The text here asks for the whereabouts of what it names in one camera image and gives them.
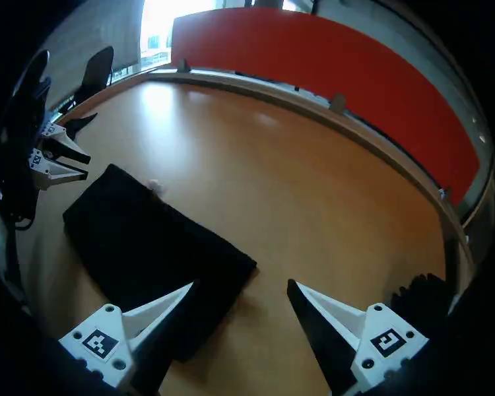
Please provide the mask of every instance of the office chair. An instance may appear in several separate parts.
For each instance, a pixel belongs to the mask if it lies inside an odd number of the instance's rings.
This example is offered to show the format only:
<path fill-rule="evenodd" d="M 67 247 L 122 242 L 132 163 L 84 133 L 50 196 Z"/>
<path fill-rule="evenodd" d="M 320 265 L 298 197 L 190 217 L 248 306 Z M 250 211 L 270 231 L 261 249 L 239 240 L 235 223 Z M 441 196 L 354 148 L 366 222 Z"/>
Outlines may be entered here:
<path fill-rule="evenodd" d="M 59 112 L 66 114 L 73 106 L 83 103 L 86 99 L 102 91 L 106 87 L 108 77 L 112 75 L 113 60 L 114 47 L 112 46 L 101 49 L 92 56 L 86 64 L 81 86 L 74 93 L 72 99 L 60 107 Z"/>

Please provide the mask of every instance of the red panel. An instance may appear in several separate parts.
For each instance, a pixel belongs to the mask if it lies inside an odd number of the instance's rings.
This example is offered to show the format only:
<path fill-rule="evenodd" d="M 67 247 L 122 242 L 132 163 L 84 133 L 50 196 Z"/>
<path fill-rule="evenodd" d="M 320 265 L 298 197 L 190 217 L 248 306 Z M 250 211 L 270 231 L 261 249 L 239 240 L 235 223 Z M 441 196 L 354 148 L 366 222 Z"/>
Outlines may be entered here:
<path fill-rule="evenodd" d="M 362 116 L 409 151 L 456 205 L 479 161 L 439 92 L 402 57 L 342 24 L 277 9 L 223 9 L 177 18 L 172 63 L 234 70 L 346 97 Z"/>

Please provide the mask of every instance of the black towel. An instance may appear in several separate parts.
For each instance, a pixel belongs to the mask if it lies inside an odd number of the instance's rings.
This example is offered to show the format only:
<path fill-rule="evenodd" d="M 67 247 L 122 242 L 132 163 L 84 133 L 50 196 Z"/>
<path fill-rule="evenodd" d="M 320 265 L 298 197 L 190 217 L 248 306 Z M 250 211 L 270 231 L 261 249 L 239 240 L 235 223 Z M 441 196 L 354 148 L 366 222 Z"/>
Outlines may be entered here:
<path fill-rule="evenodd" d="M 174 353 L 182 362 L 212 334 L 257 265 L 113 164 L 63 218 L 86 270 L 123 311 L 200 281 Z"/>

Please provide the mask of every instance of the small white object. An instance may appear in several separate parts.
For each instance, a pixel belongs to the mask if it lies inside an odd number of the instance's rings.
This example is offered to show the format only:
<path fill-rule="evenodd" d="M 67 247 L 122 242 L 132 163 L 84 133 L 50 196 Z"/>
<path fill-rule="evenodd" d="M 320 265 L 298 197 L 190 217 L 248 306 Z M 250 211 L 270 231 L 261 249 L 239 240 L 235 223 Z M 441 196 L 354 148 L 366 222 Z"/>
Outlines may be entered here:
<path fill-rule="evenodd" d="M 126 390 L 135 372 L 133 353 L 185 297 L 192 283 L 144 306 L 122 313 L 106 304 L 59 342 L 103 381 Z"/>
<path fill-rule="evenodd" d="M 158 196 L 158 198 L 161 198 L 161 196 L 165 192 L 165 188 L 160 184 L 158 180 L 149 180 L 148 189 L 154 191 L 154 193 Z"/>
<path fill-rule="evenodd" d="M 385 304 L 361 311 L 297 282 L 302 294 L 355 351 L 350 369 L 357 385 L 346 394 L 365 392 L 411 359 L 428 341 Z"/>

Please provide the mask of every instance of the window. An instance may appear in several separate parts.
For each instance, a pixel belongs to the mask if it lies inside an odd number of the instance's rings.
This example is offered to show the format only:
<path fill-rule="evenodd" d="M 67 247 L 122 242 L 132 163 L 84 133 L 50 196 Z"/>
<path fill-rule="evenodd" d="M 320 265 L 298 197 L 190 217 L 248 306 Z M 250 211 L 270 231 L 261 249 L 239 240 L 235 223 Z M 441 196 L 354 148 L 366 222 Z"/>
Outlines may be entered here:
<path fill-rule="evenodd" d="M 172 25 L 183 15 L 217 8 L 216 0 L 145 0 L 141 19 L 141 67 L 170 63 Z"/>

